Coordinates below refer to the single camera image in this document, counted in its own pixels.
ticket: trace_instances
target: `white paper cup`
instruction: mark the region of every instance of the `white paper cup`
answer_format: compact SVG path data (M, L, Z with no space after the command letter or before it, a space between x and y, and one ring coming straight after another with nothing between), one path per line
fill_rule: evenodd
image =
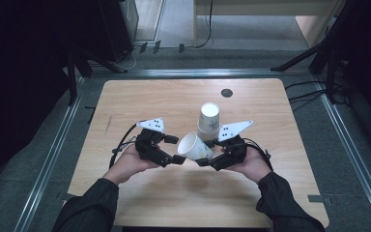
M200 129L200 126L198 124L197 124L197 128L198 128L197 135L203 141L211 141L215 138L218 138L219 127L214 132L205 132L205 131Z
M195 132L187 134L179 143L177 152L190 160L202 158L211 159L213 151L201 140Z
M198 127L206 133L212 133L218 130L219 107L216 103L207 102L201 106Z

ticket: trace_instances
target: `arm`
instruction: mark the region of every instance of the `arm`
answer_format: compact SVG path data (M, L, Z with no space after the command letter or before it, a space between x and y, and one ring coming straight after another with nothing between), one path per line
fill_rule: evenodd
M116 215L119 184L132 175L156 168L128 146L116 163L83 196L70 199L60 212L52 231L110 231Z
M321 222L307 214L295 201L288 182L271 172L255 149L248 147L245 160L227 170L240 172L258 184L262 197L257 203L257 211L273 221L275 232L325 231Z

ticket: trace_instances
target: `table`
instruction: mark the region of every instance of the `table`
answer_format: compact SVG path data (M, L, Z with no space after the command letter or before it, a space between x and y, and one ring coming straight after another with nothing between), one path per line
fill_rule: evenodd
M230 89L232 97L221 96ZM69 193L82 195L108 168L111 150L140 120L162 117L165 133L183 138L197 131L200 107L215 102L222 124L254 120L241 136L268 149L274 171L291 184L303 209L324 226L323 203L282 82L269 79L111 80L104 84L75 168ZM141 129L136 128L135 136ZM177 145L159 144L170 155ZM214 155L219 155L214 148ZM148 170L120 185L116 225L163 227L271 227L255 210L255 183L231 171L216 172L187 159L183 165Z
M329 21L345 0L215 0L213 15L295 15L300 30L312 47L325 34ZM211 0L194 0L194 46L197 16L210 15Z

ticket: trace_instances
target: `black jacket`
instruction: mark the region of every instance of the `black jacket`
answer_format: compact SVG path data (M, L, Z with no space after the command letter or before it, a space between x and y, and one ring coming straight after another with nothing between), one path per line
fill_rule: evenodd
M295 201L288 182L274 172L258 184L261 199L257 211L273 221L275 232L325 231L320 221L307 214ZM69 200L58 216L53 231L107 231L113 226L119 188L98 179L83 196Z

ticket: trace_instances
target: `hand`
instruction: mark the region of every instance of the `hand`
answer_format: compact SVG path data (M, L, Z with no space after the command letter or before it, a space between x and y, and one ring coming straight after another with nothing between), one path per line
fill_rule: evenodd
M227 167L225 170L240 172L257 184L271 172L260 153L251 147L246 148L246 157L243 162Z
M129 145L102 178L119 185L128 181L134 174L157 167L159 165L149 160L142 160L135 150L135 146Z

